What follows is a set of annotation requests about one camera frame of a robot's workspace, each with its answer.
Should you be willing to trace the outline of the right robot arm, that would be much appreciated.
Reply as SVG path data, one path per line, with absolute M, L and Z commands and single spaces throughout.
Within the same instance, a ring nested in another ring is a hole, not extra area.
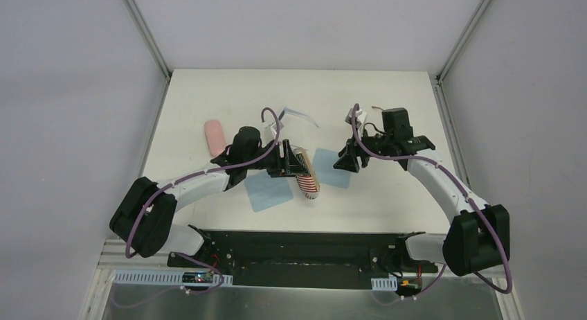
M 442 163 L 434 144 L 416 136 L 404 108 L 382 111 L 383 131 L 365 130 L 364 112 L 354 106 L 345 121 L 352 135 L 339 152 L 334 168 L 358 173 L 371 158 L 396 161 L 425 187 L 449 223 L 446 233 L 409 233 L 393 252 L 396 268 L 408 272 L 421 260 L 446 265 L 455 275 L 507 266 L 509 213 L 470 190 Z

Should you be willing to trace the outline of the white frame sunglasses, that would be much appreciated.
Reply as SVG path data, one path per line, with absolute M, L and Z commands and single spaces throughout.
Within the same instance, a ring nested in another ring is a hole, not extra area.
M 305 113 L 303 113 L 303 112 L 300 112 L 300 111 L 297 111 L 297 110 L 294 110 L 294 109 L 290 109 L 290 108 L 288 108 L 288 107 L 284 107 L 284 108 L 282 109 L 282 111 L 281 111 L 281 112 L 279 113 L 279 115 L 278 115 L 278 121 L 279 121 L 279 125 L 280 125 L 280 127 L 282 127 L 282 126 L 283 126 L 283 124 L 282 124 L 282 120 L 283 120 L 283 118 L 284 118 L 286 115 L 292 115 L 292 116 L 296 116 L 296 117 L 298 117 L 298 118 L 301 118 L 301 119 L 303 119 L 303 120 L 305 120 L 305 121 L 307 121 L 307 122 L 311 123 L 311 124 L 312 124 L 312 125 L 314 125 L 315 127 L 319 127 L 318 123 L 317 123 L 317 122 L 316 122 L 316 121 L 315 121 L 315 120 L 314 120 L 314 119 L 313 119 L 311 116 L 309 116 L 308 114 L 305 114 Z

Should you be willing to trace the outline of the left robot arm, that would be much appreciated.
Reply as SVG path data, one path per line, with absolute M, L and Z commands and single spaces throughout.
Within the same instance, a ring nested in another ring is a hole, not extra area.
M 255 127 L 241 127 L 233 142 L 201 170 L 168 181 L 134 181 L 112 216 L 109 228 L 127 244 L 127 255 L 148 258 L 162 251 L 184 254 L 193 267 L 210 262 L 211 249 L 194 227 L 174 224 L 175 213 L 200 199 L 232 189 L 249 170 L 271 178 L 308 175 L 300 150 L 289 140 L 262 144 Z

